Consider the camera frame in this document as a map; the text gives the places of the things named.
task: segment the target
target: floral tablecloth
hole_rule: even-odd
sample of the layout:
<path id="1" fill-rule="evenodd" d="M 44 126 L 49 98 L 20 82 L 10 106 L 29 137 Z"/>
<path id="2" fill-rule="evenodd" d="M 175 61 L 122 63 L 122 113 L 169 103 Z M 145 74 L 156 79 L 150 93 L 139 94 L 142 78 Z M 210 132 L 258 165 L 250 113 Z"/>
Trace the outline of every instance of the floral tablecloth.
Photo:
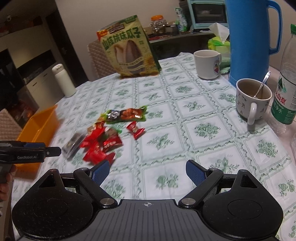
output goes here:
<path id="1" fill-rule="evenodd" d="M 85 131 L 108 109 L 148 105 L 147 120 L 138 123 L 146 133 L 137 141 L 126 123 L 111 125 L 122 130 L 123 146 L 115 150 L 116 160 L 101 185 L 104 190 L 118 201 L 178 202 L 194 188 L 185 172 L 188 159 L 225 173 L 248 169 L 284 211 L 277 237 L 295 238 L 296 168 L 274 132 L 264 120 L 248 129 L 235 108 L 236 90 L 224 77 L 199 79 L 192 54 L 181 53 L 160 64 L 163 69 L 159 76 L 120 80 L 113 74 L 79 86 L 74 96 L 58 103 L 62 124 L 51 145 L 62 147 L 76 131 Z M 72 161 L 63 156 L 47 158 L 38 178 L 50 168 L 62 173 L 89 167 L 83 156 L 81 149 Z M 12 206 L 35 181 L 14 181 Z"/>

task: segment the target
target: white tissue paper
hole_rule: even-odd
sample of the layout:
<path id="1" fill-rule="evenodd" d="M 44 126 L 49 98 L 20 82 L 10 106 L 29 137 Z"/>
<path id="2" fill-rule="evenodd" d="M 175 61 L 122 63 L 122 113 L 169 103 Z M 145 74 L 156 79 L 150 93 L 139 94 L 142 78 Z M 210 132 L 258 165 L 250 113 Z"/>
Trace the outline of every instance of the white tissue paper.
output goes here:
<path id="1" fill-rule="evenodd" d="M 229 29 L 227 27 L 219 23 L 213 23 L 209 26 L 209 29 L 213 32 L 213 34 L 220 37 L 223 44 L 225 43 L 226 39 L 229 36 Z"/>

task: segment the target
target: oven door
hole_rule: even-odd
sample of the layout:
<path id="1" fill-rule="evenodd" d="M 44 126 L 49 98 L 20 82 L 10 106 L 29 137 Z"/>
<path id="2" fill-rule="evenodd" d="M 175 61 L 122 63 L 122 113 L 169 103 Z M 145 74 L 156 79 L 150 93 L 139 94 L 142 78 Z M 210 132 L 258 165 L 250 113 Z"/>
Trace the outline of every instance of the oven door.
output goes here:
<path id="1" fill-rule="evenodd" d="M 227 23 L 225 4 L 194 3 L 192 10 L 195 26 L 209 26 L 212 23 Z"/>

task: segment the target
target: jar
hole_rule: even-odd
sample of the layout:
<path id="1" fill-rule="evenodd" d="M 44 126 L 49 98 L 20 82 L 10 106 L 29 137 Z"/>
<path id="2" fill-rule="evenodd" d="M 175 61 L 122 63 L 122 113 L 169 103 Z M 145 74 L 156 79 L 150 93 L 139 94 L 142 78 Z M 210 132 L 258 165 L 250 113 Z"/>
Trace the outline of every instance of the jar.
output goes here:
<path id="1" fill-rule="evenodd" d="M 152 28 L 152 31 L 155 35 L 161 35 L 165 33 L 165 26 L 167 21 L 163 18 L 162 15 L 155 15 L 151 17 L 151 23 L 149 26 Z"/>

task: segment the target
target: orange jar lid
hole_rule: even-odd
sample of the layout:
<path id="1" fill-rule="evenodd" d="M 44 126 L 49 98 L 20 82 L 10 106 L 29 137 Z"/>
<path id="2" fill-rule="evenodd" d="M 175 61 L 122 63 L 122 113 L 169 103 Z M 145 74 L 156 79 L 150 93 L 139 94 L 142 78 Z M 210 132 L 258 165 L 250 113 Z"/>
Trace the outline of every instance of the orange jar lid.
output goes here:
<path id="1" fill-rule="evenodd" d="M 151 17 L 151 21 L 156 21 L 156 20 L 161 20 L 161 19 L 163 19 L 162 15 L 155 15 L 155 16 Z"/>

